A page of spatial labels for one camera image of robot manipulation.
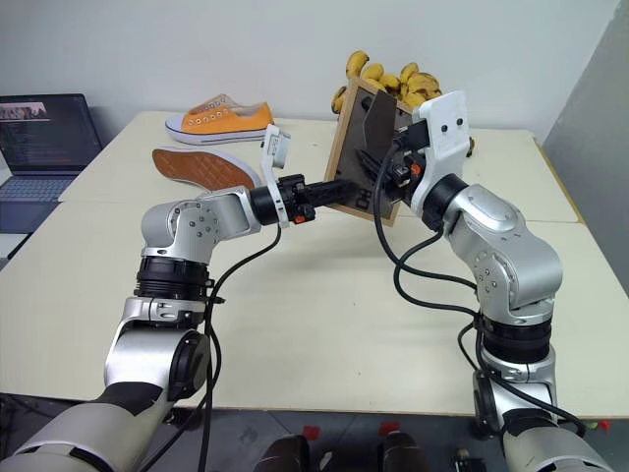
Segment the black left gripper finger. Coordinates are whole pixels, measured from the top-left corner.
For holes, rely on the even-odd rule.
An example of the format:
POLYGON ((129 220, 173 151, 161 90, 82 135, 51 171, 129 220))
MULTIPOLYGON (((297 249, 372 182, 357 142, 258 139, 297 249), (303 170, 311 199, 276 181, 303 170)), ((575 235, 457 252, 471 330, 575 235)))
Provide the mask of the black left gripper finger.
POLYGON ((348 179, 311 183, 305 187, 310 198, 350 198, 358 189, 358 184, 348 179))
POLYGON ((333 194, 333 193, 314 193, 309 196, 309 201, 314 207, 348 207, 356 209, 355 200, 358 193, 333 194))

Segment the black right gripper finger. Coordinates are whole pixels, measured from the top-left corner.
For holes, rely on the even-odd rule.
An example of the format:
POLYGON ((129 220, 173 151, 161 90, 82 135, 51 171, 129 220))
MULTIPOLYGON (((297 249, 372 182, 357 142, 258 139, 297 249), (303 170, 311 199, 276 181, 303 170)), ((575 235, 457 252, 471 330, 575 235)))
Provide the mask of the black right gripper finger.
POLYGON ((375 181, 377 179, 377 175, 381 168, 384 168, 383 180, 390 181, 390 165, 384 164, 385 158, 388 156, 386 152, 382 158, 376 158, 374 155, 370 154, 367 150, 362 148, 355 149, 356 157, 358 158, 360 167, 367 178, 371 181, 375 181))

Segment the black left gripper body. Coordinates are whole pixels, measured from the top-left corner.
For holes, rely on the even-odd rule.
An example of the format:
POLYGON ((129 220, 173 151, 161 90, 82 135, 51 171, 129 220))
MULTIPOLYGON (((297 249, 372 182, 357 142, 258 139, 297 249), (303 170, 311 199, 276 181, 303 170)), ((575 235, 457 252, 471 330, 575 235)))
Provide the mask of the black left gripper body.
POLYGON ((280 177, 278 190, 286 208, 288 220, 294 224, 302 224, 315 219, 315 207, 309 200, 303 174, 292 174, 280 177))

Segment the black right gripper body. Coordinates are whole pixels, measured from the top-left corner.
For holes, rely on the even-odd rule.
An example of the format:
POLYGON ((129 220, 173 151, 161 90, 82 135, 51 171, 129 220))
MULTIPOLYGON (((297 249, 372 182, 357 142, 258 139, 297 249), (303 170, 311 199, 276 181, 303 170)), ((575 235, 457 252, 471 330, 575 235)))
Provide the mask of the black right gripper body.
POLYGON ((427 167, 425 149, 429 144, 426 119, 394 131, 382 184, 387 198, 413 196, 427 167))

